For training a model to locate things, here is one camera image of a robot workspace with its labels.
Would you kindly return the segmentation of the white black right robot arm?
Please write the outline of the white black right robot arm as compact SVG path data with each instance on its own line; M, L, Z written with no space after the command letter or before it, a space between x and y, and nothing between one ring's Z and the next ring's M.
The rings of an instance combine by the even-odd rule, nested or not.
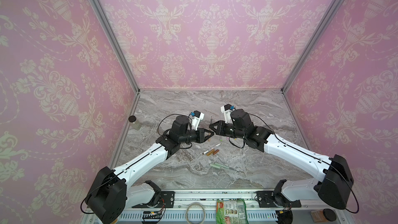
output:
M329 157L291 143L268 125L255 125L251 114L242 109L222 110L222 113L224 120L209 126L216 135L242 139L250 148L277 156L311 176L305 180L280 180L272 193L277 205L291 206L299 201L321 200L335 209L347 208L348 200L354 194L354 180L344 157Z

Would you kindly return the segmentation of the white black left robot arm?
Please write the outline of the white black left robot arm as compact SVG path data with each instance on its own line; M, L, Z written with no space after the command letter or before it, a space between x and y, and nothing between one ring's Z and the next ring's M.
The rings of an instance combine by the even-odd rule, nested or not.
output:
M161 203L161 189L152 181L135 186L144 174L163 163L181 149L182 144L202 144L214 132L200 128L201 117L191 120L178 115L170 129L164 131L146 151L114 169L104 167L97 173L83 203L103 224L114 223L126 207Z

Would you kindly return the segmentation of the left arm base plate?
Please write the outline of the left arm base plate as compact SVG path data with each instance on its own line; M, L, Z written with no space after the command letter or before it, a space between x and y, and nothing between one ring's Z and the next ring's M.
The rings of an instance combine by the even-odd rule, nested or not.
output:
M159 200L156 205L150 204L139 204L132 208L173 208L175 203L175 191L162 191L159 196Z

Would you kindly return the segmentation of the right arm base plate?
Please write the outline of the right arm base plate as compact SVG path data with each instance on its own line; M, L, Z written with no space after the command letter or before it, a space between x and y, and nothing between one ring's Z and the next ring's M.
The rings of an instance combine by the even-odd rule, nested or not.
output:
M282 194L274 194L273 191L256 191L255 201L260 208L301 208L300 200L289 201Z

